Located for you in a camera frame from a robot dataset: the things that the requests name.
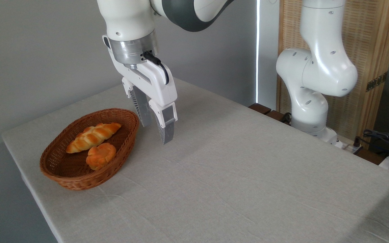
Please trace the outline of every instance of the woven screen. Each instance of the woven screen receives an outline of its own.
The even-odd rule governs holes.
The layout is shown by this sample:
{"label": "woven screen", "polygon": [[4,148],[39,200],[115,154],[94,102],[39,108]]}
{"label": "woven screen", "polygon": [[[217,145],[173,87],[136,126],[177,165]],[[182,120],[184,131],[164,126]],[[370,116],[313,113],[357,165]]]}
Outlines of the woven screen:
{"label": "woven screen", "polygon": [[[280,52],[291,47],[309,48],[300,35],[301,4],[301,0],[281,1]],[[374,126],[383,85],[369,92],[366,88],[369,81],[388,69],[389,0],[348,0],[342,37],[346,53],[357,67],[358,83],[345,97],[326,96],[329,104],[327,126],[353,140],[363,129],[371,124]],[[277,110],[290,112],[289,93],[280,78],[277,97]]]}

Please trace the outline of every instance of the light strip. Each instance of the light strip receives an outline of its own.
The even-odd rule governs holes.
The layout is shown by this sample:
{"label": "light strip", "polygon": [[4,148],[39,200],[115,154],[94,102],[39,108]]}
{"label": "light strip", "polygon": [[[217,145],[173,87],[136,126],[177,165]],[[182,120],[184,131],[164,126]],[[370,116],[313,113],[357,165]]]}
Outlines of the light strip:
{"label": "light strip", "polygon": [[256,103],[259,103],[259,35],[261,23],[261,0],[256,0]]}

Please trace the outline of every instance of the metal hinge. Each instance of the metal hinge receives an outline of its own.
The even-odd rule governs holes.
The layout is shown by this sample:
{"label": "metal hinge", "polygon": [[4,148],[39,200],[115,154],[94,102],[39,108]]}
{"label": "metal hinge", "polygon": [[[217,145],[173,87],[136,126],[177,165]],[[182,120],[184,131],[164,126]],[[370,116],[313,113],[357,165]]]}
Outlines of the metal hinge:
{"label": "metal hinge", "polygon": [[381,83],[385,82],[387,74],[388,72],[385,72],[384,74],[375,78],[374,80],[369,81],[369,83],[367,83],[366,92],[369,92],[370,90],[374,89],[376,86],[379,86]]}

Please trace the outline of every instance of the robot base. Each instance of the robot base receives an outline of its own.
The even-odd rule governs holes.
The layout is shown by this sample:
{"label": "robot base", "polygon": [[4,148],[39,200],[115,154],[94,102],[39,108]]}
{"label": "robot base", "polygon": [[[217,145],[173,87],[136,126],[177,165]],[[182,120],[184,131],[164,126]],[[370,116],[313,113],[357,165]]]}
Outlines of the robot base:
{"label": "robot base", "polygon": [[338,148],[342,148],[343,147],[343,143],[341,141],[338,140],[337,138],[337,133],[330,129],[330,128],[327,128],[325,127],[324,129],[322,129],[321,131],[317,131],[317,132],[307,132],[307,134],[313,136],[313,137],[317,137],[319,138],[320,140],[326,142],[326,143],[330,143]]}

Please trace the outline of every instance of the braided bread roll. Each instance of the braided bread roll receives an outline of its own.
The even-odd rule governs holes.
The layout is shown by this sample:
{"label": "braided bread roll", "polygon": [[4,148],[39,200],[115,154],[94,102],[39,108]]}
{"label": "braided bread roll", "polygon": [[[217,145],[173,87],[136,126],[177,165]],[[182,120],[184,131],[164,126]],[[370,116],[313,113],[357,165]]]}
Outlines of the braided bread roll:
{"label": "braided bread roll", "polygon": [[73,154],[88,150],[93,146],[101,144],[104,140],[109,139],[120,127],[121,124],[119,123],[99,123],[95,127],[88,127],[80,134],[77,134],[76,138],[67,146],[65,151]]}

